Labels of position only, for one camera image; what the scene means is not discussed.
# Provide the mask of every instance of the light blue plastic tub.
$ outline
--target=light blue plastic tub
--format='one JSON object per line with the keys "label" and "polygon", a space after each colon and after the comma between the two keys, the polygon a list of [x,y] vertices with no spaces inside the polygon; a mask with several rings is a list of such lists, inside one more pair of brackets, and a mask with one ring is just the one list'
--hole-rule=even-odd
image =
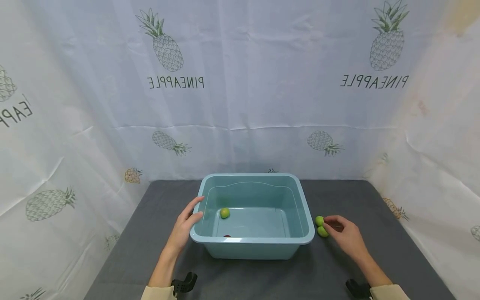
{"label": "light blue plastic tub", "polygon": [[[203,218],[190,231],[210,255],[228,259],[289,259],[315,235],[297,177],[277,174],[211,174],[198,192],[194,213]],[[230,210],[226,219],[222,208]]]}

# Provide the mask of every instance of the left hand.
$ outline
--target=left hand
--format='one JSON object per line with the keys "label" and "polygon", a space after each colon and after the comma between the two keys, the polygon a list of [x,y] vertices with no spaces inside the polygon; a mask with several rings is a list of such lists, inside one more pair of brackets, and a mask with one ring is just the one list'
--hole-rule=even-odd
{"label": "left hand", "polygon": [[196,197],[195,199],[190,201],[190,203],[188,203],[187,207],[185,207],[185,209],[177,218],[177,222],[175,222],[175,226],[173,227],[172,233],[168,238],[165,249],[169,249],[176,254],[180,253],[183,250],[183,247],[185,247],[185,245],[187,244],[188,238],[190,236],[190,229],[195,223],[200,221],[200,219],[204,215],[203,212],[198,212],[192,215],[195,205],[203,199],[204,196]]}

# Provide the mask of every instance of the table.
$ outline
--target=table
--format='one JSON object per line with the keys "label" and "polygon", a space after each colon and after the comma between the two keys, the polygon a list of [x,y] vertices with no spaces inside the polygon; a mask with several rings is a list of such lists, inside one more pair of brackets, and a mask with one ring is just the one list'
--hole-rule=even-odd
{"label": "table", "polygon": [[[301,180],[312,217],[342,215],[356,223],[385,273],[412,300],[455,299],[375,188],[360,180]],[[85,300],[137,300],[157,263],[173,224],[194,198],[200,181],[154,181],[122,232]],[[318,235],[287,261],[212,258],[189,241],[175,269],[183,280],[198,275],[179,299],[352,299],[345,282],[365,283],[358,267],[332,238]]]}

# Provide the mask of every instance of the white curtain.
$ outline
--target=white curtain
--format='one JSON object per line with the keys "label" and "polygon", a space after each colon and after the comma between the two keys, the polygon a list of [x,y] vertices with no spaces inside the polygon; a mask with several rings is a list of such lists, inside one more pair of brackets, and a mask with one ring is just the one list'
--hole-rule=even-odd
{"label": "white curtain", "polygon": [[281,171],[370,180],[455,296],[478,299],[478,11],[6,1],[2,296],[82,299],[153,180]]}

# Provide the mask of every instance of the green ball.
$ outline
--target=green ball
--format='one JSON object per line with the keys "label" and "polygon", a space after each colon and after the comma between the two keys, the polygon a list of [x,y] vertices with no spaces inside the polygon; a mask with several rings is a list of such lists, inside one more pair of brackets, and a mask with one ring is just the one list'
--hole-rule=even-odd
{"label": "green ball", "polygon": [[230,210],[228,208],[220,209],[220,217],[222,217],[222,219],[228,218],[229,216],[230,216]]}
{"label": "green ball", "polygon": [[320,226],[319,228],[317,228],[317,233],[322,238],[328,237],[328,232],[325,230],[325,228],[323,226]]}
{"label": "green ball", "polygon": [[317,226],[323,226],[324,225],[324,217],[317,216],[315,218],[315,224],[317,224]]}

